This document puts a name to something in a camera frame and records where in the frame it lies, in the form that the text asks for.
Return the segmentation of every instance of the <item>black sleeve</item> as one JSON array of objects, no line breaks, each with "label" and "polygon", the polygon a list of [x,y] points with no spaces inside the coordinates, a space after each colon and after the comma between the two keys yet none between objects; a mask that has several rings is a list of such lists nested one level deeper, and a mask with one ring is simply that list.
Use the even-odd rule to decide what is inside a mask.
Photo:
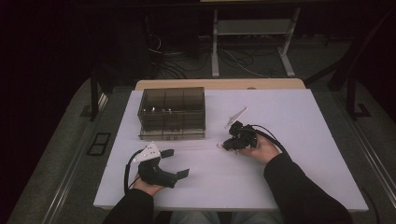
[{"label": "black sleeve", "polygon": [[310,180],[289,156],[274,157],[264,170],[286,223],[349,224],[345,207]]},{"label": "black sleeve", "polygon": [[103,223],[153,223],[154,200],[140,189],[130,189],[110,211]]}]

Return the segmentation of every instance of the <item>human hand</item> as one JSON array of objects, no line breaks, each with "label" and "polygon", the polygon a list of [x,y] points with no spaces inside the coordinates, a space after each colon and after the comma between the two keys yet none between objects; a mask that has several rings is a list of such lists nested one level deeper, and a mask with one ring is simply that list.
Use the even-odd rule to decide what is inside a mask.
[{"label": "human hand", "polygon": [[164,189],[164,186],[160,185],[150,185],[140,178],[139,174],[136,174],[134,178],[136,181],[134,182],[134,189],[140,189],[145,191],[147,194],[154,196],[158,191]]},{"label": "human hand", "polygon": [[265,137],[256,134],[257,146],[252,148],[239,149],[239,153],[256,158],[258,161],[268,163],[273,157],[280,154],[276,146]]}]

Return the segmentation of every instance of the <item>transparent container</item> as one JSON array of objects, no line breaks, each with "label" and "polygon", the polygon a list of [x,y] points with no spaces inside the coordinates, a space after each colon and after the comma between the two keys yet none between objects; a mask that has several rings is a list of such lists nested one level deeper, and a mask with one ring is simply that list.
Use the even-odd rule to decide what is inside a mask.
[{"label": "transparent container", "polygon": [[205,138],[205,89],[145,89],[137,116],[142,140]]}]

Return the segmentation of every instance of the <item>table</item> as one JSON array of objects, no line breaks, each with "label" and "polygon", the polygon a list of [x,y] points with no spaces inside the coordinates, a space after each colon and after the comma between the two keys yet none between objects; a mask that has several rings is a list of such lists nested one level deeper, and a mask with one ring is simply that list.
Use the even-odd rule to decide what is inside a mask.
[{"label": "table", "polygon": [[[162,169],[175,173],[190,168],[190,175],[179,180],[174,189],[161,190],[155,196],[156,209],[277,209],[262,177],[263,165],[252,158],[235,156],[217,148],[217,143],[230,137],[228,130],[224,130],[228,117],[247,106],[248,111],[239,119],[241,122],[268,128],[305,173],[349,211],[368,210],[312,92],[296,78],[139,82],[125,109],[93,205],[110,209],[120,200],[125,164],[135,151],[148,144],[138,139],[137,109],[141,90],[189,86],[205,87],[206,139],[156,142],[159,149],[175,150],[173,157],[161,160]],[[246,87],[266,90],[246,90]],[[136,171],[137,164],[134,164],[130,179]]]}]

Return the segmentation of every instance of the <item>black device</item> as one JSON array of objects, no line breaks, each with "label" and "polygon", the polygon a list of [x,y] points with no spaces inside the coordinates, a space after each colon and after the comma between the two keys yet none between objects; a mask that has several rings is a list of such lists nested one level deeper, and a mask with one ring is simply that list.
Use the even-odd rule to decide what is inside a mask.
[{"label": "black device", "polygon": [[[129,190],[129,171],[131,168],[131,162],[134,157],[141,153],[143,149],[136,151],[136,153],[129,159],[128,164],[125,166],[125,174],[124,174],[124,192],[125,194]],[[179,179],[183,179],[189,175],[190,169],[179,171],[176,174],[171,174],[162,170],[159,166],[161,158],[167,158],[174,155],[173,149],[167,149],[161,151],[161,157],[157,157],[147,161],[141,161],[138,166],[139,178],[150,185],[160,185],[167,188],[174,188],[176,182]]]},{"label": "black device", "polygon": [[282,151],[282,153],[289,155],[286,149],[282,146],[282,144],[280,144],[279,141],[277,141],[277,139],[274,137],[273,134],[269,135],[267,133],[255,129],[254,127],[260,127],[265,131],[267,131],[269,134],[271,134],[271,132],[269,132],[267,129],[265,129],[260,125],[248,124],[244,126],[241,122],[237,120],[236,122],[233,123],[233,125],[230,127],[229,130],[229,134],[232,137],[224,141],[222,147],[226,150],[238,150],[238,149],[246,148],[248,146],[256,147],[257,146],[256,134],[259,134],[267,138],[272,143],[274,143],[274,145],[276,145]]}]

